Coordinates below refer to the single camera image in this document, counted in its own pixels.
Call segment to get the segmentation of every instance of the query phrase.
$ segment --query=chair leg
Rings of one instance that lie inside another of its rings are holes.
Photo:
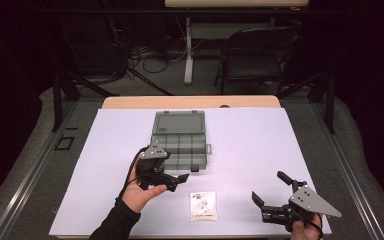
[[[279,87],[277,88],[277,93],[276,93],[276,97],[279,96],[279,94],[282,92],[282,86],[283,86],[283,79],[280,79],[279,80]]]
[[[224,78],[221,76],[221,86],[220,86],[220,95],[224,94]]]
[[[221,65],[219,66],[219,69],[217,71],[216,79],[214,79],[213,86],[217,85],[218,79],[220,77],[220,72],[221,72]]]

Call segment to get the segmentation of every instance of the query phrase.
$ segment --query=dark curtain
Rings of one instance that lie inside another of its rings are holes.
[[[0,185],[36,125],[39,94],[51,86],[52,68],[29,29],[11,2],[0,1]]]
[[[349,106],[369,169],[384,189],[384,2],[351,49],[336,93]]]

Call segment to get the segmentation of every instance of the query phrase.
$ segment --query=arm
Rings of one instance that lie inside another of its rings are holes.
[[[146,203],[152,198],[162,194],[167,190],[165,185],[158,185],[149,190],[143,190],[139,187],[136,180],[136,163],[130,173],[129,184],[127,185],[121,201],[118,201],[89,239],[107,240],[107,239],[128,239],[132,227],[139,221],[140,211]]]

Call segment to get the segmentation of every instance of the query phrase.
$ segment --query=human hand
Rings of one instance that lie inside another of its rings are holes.
[[[138,184],[139,181],[136,176],[136,166],[140,161],[140,157],[136,159],[132,172],[129,177],[129,185],[122,196],[122,200],[134,212],[139,213],[146,205],[146,203],[154,197],[161,195],[167,190],[166,185],[158,185],[148,190],[143,190]]]
[[[317,226],[321,227],[322,225],[322,215],[314,214],[312,222]],[[292,224],[292,233],[291,240],[318,240],[319,239],[319,230],[315,227],[307,224],[304,226],[302,220],[295,221]]]

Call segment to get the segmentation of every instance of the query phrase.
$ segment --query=person's left hand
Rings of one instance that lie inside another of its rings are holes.
[[[139,213],[145,207],[146,203],[154,197],[161,195],[167,190],[166,185],[158,185],[148,190],[143,190],[139,187],[139,182],[136,179],[136,166],[140,161],[140,157],[136,159],[132,172],[129,177],[129,185],[122,196],[122,200],[134,212]]]

